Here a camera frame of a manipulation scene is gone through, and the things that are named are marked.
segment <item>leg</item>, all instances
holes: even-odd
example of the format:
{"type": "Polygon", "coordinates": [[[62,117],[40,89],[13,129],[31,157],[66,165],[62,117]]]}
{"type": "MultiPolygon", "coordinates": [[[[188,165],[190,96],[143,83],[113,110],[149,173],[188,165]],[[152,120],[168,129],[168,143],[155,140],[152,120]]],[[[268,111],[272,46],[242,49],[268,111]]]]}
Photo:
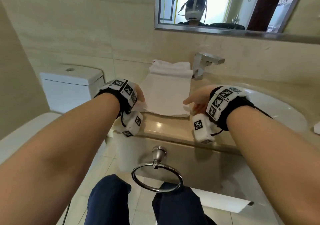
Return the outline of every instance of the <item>leg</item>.
{"type": "Polygon", "coordinates": [[[131,186],[112,174],[101,179],[88,199],[85,225],[129,225],[131,186]]]}
{"type": "MultiPolygon", "coordinates": [[[[172,188],[163,183],[161,188],[172,188]]],[[[189,188],[182,187],[168,194],[157,193],[152,202],[158,225],[216,225],[203,212],[200,198],[189,188]]]]}

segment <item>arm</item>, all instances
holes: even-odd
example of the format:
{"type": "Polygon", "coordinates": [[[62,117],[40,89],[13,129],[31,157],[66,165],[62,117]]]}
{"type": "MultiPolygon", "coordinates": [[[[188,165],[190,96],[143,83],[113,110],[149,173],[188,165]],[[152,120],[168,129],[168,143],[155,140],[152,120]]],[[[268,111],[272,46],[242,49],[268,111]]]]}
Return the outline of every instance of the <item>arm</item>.
{"type": "Polygon", "coordinates": [[[50,123],[5,161],[0,224],[56,224],[119,110],[118,99],[104,93],[50,123]]]}
{"type": "MultiPolygon", "coordinates": [[[[204,113],[215,87],[197,90],[184,104],[194,102],[195,113],[204,113]]],[[[232,111],[227,126],[282,220],[286,224],[319,224],[318,149],[291,129],[248,106],[232,111]]]]}

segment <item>sink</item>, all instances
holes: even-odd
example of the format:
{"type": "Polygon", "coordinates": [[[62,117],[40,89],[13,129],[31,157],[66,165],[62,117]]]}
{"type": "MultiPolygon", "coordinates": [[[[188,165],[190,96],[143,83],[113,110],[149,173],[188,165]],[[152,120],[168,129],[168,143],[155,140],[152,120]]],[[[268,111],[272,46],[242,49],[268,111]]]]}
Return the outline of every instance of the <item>sink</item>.
{"type": "Polygon", "coordinates": [[[237,86],[237,88],[239,90],[246,91],[250,101],[275,120],[296,132],[304,132],[307,130],[306,118],[292,106],[276,98],[251,89],[239,86],[237,86]]]}

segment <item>towel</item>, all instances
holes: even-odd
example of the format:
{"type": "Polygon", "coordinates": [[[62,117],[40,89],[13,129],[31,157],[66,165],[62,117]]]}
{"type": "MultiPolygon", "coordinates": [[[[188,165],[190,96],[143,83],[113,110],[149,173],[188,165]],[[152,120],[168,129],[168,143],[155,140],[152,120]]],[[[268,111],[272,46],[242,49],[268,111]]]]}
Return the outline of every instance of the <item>towel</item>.
{"type": "Polygon", "coordinates": [[[171,64],[154,60],[149,74],[140,84],[146,99],[145,104],[138,102],[133,110],[164,116],[188,117],[189,106],[182,102],[189,97],[192,75],[189,62],[171,64]]]}

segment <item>floor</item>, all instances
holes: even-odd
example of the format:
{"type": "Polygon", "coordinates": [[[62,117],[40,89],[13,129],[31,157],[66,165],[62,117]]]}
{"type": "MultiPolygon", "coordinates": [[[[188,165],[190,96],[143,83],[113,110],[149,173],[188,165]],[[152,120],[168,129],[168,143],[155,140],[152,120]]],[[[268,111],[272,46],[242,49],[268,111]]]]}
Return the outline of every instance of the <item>floor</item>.
{"type": "MultiPolygon", "coordinates": [[[[67,215],[65,225],[83,225],[87,214],[87,201],[91,190],[95,184],[104,176],[116,174],[122,180],[132,186],[128,196],[128,207],[131,225],[154,225],[155,217],[151,202],[155,193],[142,189],[131,178],[131,173],[120,172],[118,168],[118,159],[113,138],[107,140],[106,150],[99,158],[98,162],[88,172],[78,191],[74,195],[67,215]]],[[[138,177],[142,182],[149,186],[160,187],[162,181],[138,177]]],[[[257,221],[248,220],[240,214],[228,211],[217,210],[209,207],[203,207],[204,212],[212,218],[218,225],[253,225],[266,224],[257,221]]],[[[57,225],[62,225],[65,213],[61,216],[57,225]]]]}

